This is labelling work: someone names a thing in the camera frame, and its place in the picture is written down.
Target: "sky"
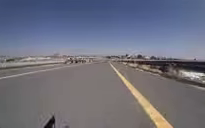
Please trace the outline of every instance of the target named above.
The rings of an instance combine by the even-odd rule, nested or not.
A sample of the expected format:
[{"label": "sky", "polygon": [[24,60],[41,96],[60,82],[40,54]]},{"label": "sky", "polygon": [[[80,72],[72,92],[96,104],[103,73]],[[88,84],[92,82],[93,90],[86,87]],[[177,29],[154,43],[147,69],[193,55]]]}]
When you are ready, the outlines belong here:
[{"label": "sky", "polygon": [[205,0],[0,0],[0,55],[205,59]]}]

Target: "road marking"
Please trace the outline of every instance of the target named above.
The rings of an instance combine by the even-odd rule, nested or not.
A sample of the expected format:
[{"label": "road marking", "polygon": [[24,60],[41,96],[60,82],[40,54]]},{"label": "road marking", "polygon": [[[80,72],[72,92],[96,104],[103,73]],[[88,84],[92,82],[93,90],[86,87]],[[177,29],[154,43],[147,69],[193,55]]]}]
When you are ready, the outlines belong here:
[{"label": "road marking", "polygon": [[50,68],[50,69],[38,70],[38,71],[33,71],[33,72],[26,72],[26,73],[21,73],[21,74],[16,74],[16,75],[4,76],[4,77],[0,77],[0,80],[29,75],[29,74],[35,74],[35,73],[40,73],[40,72],[52,71],[52,70],[57,70],[57,69],[61,69],[61,68],[76,67],[76,66],[80,66],[80,65],[86,65],[86,64],[62,66],[62,67],[57,67],[57,68]]},{"label": "road marking", "polygon": [[152,106],[152,104],[111,63],[110,66],[131,91],[132,95],[138,100],[139,104],[141,104],[142,108],[155,123],[157,128],[173,128],[173,126],[171,126],[171,124]]}]

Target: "asphalt road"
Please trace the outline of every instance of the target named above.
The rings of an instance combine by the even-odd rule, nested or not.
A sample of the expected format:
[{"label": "asphalt road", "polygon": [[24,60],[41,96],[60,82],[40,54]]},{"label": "asphalt road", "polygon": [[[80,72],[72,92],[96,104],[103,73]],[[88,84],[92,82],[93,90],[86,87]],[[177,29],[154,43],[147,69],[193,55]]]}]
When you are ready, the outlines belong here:
[{"label": "asphalt road", "polygon": [[[173,127],[205,128],[204,90],[113,65]],[[108,63],[6,70],[0,78],[1,128],[43,128],[52,115],[56,128],[156,127]]]}]

